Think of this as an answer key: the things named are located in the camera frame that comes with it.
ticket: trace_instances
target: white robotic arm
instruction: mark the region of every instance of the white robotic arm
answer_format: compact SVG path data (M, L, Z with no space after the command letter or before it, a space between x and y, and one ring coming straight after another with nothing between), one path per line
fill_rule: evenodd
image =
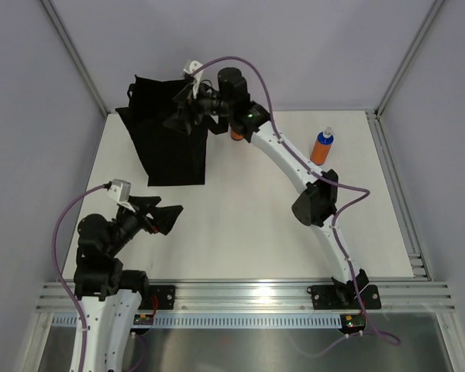
M139 292L127 289L119 290L104 301L98 297L83 297L79 303L88 329L77 322L69 371L78 371L84 357L83 372L121 372L127 338L141 299ZM86 338L84 350L83 337Z
M314 172L322 174L322 169L300 153L300 151L298 151L298 149L296 149L296 147L289 142L288 139L282 136L282 134L281 140L285 141L288 147L297 153L298 157L306 161ZM251 136L251 143L262 150L270 159L272 159L273 162L275 162L284 174L288 176L298 193L301 194L305 191L307 184L317 181L317 178L302 168L299 162L286 150L281 141L277 138L276 133L274 133L272 125L269 122L263 124L259 128L258 132L253 133ZM319 240L321 247L324 249L324 253L331 265L333 277L341 283L346 283L352 280L351 273L346 258L336 242L331 225L332 216L328 217L327 220L324 221L322 227L310 225L309 228L313 231ZM346 245L346 241L340 231L338 236L341 243L344 245L346 252L350 254L350 249ZM350 259L352 260L354 270L359 272L360 266L353 258Z

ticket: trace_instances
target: black bag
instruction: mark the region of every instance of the black bag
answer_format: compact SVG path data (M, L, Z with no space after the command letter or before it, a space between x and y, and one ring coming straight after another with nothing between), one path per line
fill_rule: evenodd
M172 98L186 84L136 76L128 90L129 107L116 109L148 174L148 186L205 184L207 123L194 126L189 136L163 126L177 110Z

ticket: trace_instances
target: gray wall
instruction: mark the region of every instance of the gray wall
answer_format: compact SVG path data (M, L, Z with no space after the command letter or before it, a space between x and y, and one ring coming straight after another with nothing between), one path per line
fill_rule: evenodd
M384 127L433 273L448 281L465 330L465 0L446 4Z
M187 59L231 54L260 68L276 109L361 109L379 103L432 0L53 2L111 109L134 74L174 79Z
M86 187L102 126L38 3L0 0L0 371L12 370L52 278L53 225Z

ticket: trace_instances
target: orange bottle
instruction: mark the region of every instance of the orange bottle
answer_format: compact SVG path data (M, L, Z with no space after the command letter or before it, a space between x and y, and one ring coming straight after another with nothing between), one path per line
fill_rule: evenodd
M332 134L332 128L328 126L317 136L310 160L317 165L323 165L329 150L331 150L332 142L334 142L334 135Z
M236 133L233 131L233 128L231 128L231 138L235 141L240 141L243 139L243 136L241 136L240 134Z

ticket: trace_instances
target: white table surface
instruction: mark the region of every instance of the white table surface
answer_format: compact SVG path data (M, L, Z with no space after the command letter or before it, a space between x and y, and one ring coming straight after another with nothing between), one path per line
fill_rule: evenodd
M335 141L323 166L339 181L369 188L371 195L340 218L346 241L370 277L412 277L405 245L364 112L276 112L277 125L305 155L326 126ZM298 195L289 180L260 150L228 134L209 133L206 185L146 186L147 175L117 114L103 132L88 187L120 178L132 195L158 195L160 206L183 205L168 236L140 232L118 258L125 269L145 270L159 279L327 278L332 273L313 233L291 212ZM358 193L339 190L343 206ZM117 206L103 191L88 196L80 219L115 216ZM64 268L75 271L74 234Z

